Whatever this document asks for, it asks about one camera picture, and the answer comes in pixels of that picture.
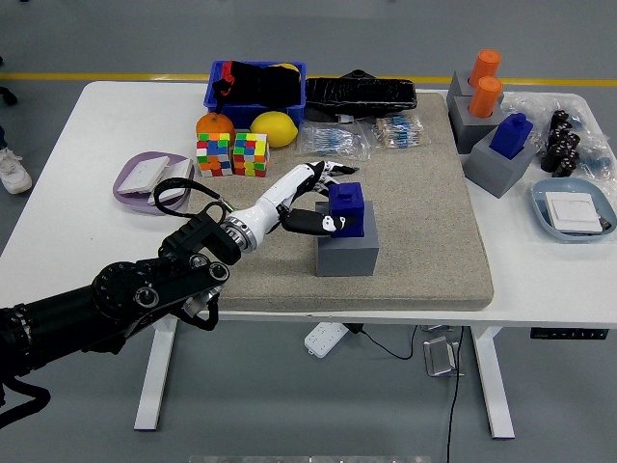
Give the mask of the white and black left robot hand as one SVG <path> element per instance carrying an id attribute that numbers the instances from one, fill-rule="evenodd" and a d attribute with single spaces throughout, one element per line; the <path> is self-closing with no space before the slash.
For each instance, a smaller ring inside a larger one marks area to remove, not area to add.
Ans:
<path id="1" fill-rule="evenodd" d="M 301 234 L 332 235 L 355 224 L 356 220 L 350 216 L 293 208 L 292 203 L 308 192 L 327 197 L 329 187 L 336 184 L 336 177 L 356 171 L 354 167 L 334 161 L 299 164 L 266 190 L 255 205 L 233 211 L 225 219 L 224 229 L 246 253 L 256 250 L 265 235 L 277 226 Z"/>

